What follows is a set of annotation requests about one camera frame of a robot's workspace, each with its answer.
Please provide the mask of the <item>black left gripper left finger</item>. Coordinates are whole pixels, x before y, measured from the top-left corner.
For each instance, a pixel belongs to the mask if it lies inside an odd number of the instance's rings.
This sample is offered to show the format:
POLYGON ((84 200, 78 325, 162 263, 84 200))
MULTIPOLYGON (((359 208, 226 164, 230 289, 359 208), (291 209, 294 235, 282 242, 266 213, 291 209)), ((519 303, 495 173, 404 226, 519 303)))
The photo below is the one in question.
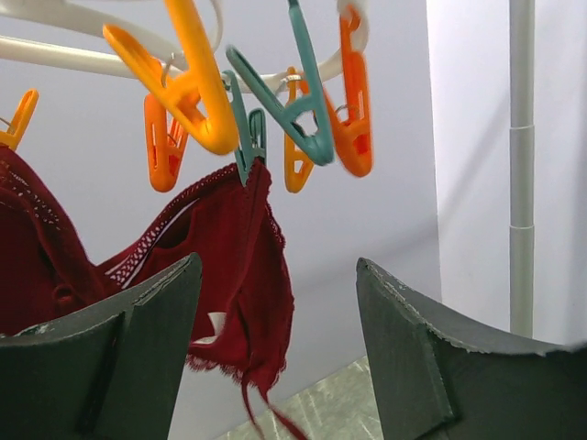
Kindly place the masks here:
POLYGON ((197 254, 1 340, 4 439, 165 439, 201 287, 197 254))

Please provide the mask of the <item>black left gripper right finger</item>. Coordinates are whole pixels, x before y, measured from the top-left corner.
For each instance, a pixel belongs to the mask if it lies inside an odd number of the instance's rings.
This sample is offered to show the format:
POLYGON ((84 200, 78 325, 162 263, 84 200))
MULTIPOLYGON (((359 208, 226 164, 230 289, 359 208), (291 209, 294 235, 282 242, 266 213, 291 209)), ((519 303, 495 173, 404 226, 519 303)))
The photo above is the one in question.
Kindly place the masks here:
POLYGON ((583 439, 586 346, 482 324, 361 258, 356 289, 387 439, 583 439))

